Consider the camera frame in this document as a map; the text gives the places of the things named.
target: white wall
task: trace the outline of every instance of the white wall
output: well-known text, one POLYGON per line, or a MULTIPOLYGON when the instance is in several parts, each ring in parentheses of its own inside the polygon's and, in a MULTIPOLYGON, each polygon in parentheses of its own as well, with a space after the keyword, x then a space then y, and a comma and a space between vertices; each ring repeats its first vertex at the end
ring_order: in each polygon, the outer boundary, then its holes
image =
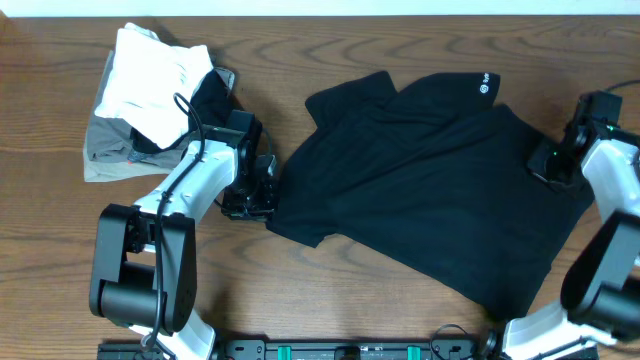
POLYGON ((640 0, 0 0, 9 17, 640 14, 640 0))

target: shirt sleeve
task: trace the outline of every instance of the shirt sleeve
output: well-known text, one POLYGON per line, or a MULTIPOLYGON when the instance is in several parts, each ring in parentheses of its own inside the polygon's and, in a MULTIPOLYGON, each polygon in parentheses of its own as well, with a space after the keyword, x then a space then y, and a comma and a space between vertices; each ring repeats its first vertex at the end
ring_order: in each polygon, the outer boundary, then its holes
POLYGON ((500 87, 493 73, 440 73, 424 77, 400 91, 386 110, 406 115, 452 118, 488 110, 500 87))
POLYGON ((354 110, 367 105, 382 107, 396 95, 389 73, 380 71, 312 95, 305 105, 318 128, 328 128, 354 110))

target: green connector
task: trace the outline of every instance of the green connector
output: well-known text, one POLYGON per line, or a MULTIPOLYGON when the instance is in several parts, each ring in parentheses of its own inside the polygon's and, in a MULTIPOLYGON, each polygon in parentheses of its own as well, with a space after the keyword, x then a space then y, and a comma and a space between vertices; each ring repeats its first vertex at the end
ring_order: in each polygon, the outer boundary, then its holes
POLYGON ((407 360, 420 360, 420 348, 417 346, 409 346, 407 348, 407 360))
POLYGON ((291 346, 278 347, 278 360, 291 360, 291 346))

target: folded clothing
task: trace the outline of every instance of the folded clothing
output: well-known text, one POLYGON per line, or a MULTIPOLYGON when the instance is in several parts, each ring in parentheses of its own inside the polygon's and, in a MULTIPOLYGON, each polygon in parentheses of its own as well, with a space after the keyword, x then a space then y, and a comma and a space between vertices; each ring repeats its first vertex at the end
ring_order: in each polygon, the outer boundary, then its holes
POLYGON ((173 94, 188 101, 213 69, 205 45, 183 48, 163 44, 158 36, 132 23, 118 30, 113 69, 95 115, 122 118, 166 149, 188 132, 187 116, 173 94))
POLYGON ((380 72, 311 96, 317 131, 287 162, 267 228, 308 246, 344 234, 485 306, 524 316, 593 201, 532 176, 543 138, 500 77, 435 74, 396 92, 380 72))
MULTIPOLYGON (((93 105, 95 109, 102 101, 104 89, 106 87, 109 73, 113 65, 113 52, 110 52, 102 75, 102 80, 98 88, 96 99, 93 105)), ((224 93, 227 95, 227 106, 231 106, 230 94, 235 75, 233 72, 216 67, 214 71, 207 74, 203 80, 203 86, 198 92, 202 95, 194 95, 194 99, 203 99, 198 103, 197 108, 207 114, 203 121, 210 124, 218 124, 220 119, 212 119, 208 115, 212 110, 206 109, 209 93, 224 93), (207 77, 222 79, 222 84, 217 81, 207 81, 207 77)), ((85 145, 83 148, 84 175, 87 182, 106 182, 127 179, 134 176, 168 174, 180 162, 182 154, 186 149, 190 139, 181 137, 179 143, 170 150, 158 151, 155 153, 141 153, 134 150, 134 138, 132 132, 135 131, 123 119, 104 119, 95 116, 93 111, 89 117, 85 145)), ((137 135, 140 141, 154 144, 143 135, 137 135)))

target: gray cloth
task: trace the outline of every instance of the gray cloth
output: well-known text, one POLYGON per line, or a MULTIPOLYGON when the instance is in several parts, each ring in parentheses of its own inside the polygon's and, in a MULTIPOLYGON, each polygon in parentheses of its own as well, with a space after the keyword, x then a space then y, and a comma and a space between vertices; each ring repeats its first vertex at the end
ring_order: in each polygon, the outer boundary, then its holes
MULTIPOLYGON (((113 51, 109 53, 102 73, 102 80, 89 116, 89 125, 83 148, 84 180, 86 182, 107 182, 127 179, 134 176, 168 174, 178 165, 183 151, 189 144, 186 137, 172 150, 147 155, 136 153, 132 148, 131 125, 123 119, 105 119, 95 116, 96 107, 102 102, 102 95, 113 68, 113 51), (140 159, 131 162, 129 159, 140 159)), ((233 88, 235 74, 227 69, 215 68, 229 92, 233 88)))

